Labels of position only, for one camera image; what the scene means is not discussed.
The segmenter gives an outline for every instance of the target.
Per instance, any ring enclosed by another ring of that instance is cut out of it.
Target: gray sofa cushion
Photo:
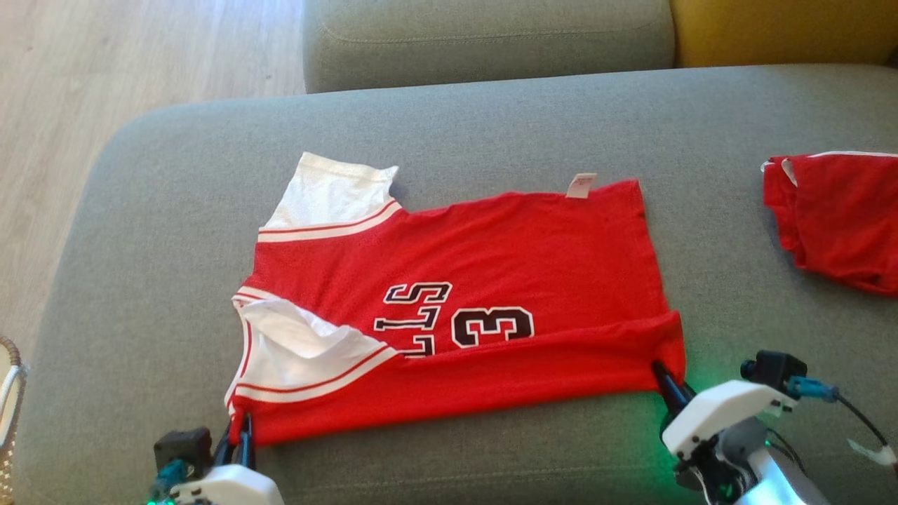
[[[896,440],[898,304],[796,271],[759,171],[782,153],[898,152],[896,110],[896,70],[766,66],[151,113],[103,152],[59,265],[22,410],[17,503],[137,502],[165,431],[224,428],[242,352],[229,299],[304,150],[398,164],[392,192],[412,210],[565,190],[578,172],[638,177],[692,384],[738,377],[758,349],[792,352]],[[260,465],[290,504],[697,503],[671,478],[663,410],[653,394],[546,404],[264,448]],[[778,426],[834,504],[898,492],[849,450],[848,436],[873,441],[844,409],[802,402]]]
[[[669,68],[667,0],[307,0],[309,93]]]

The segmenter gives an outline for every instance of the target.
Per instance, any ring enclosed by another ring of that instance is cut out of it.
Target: black and white lettering
[[[416,282],[409,287],[408,284],[400,284],[387,289],[387,294],[383,297],[385,304],[416,304],[421,295],[424,296],[426,304],[442,304],[449,297],[449,291],[452,291],[451,282]]]
[[[461,308],[452,317],[452,340],[461,348],[480,345],[481,335],[501,334],[505,340],[533,336],[533,315],[519,306]]]
[[[433,335],[415,335],[412,338],[417,345],[417,349],[398,350],[407,358],[426,358],[434,355],[434,336]]]
[[[433,330],[436,325],[436,317],[440,315],[440,307],[422,306],[418,309],[418,315],[421,316],[420,319],[386,319],[385,317],[378,317],[374,319],[374,330],[376,332],[385,332],[398,328]]]

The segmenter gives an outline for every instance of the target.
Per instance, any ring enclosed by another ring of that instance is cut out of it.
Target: folded red shorts
[[[898,297],[898,155],[774,156],[762,169],[764,205],[798,268]]]

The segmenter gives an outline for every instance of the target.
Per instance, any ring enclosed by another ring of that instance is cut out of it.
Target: white label
[[[858,442],[855,442],[852,439],[848,439],[848,445],[850,445],[856,452],[859,452],[882,466],[892,466],[895,463],[898,463],[898,457],[895,457],[894,451],[889,446],[883,446],[878,452],[875,452],[861,446]]]
[[[574,180],[568,186],[568,198],[584,199],[589,196],[589,189],[593,187],[595,182],[595,173],[578,173],[574,176]]]
[[[795,178],[795,170],[792,169],[792,162],[790,162],[788,159],[785,159],[780,166],[782,167],[783,172],[786,174],[786,177],[788,177],[788,179],[792,181],[792,185],[797,188],[798,179]]]

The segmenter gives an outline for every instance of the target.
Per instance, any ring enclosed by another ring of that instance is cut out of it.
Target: basketball jersey
[[[408,212],[396,171],[303,154],[260,229],[225,398],[258,444],[682,379],[636,181]]]

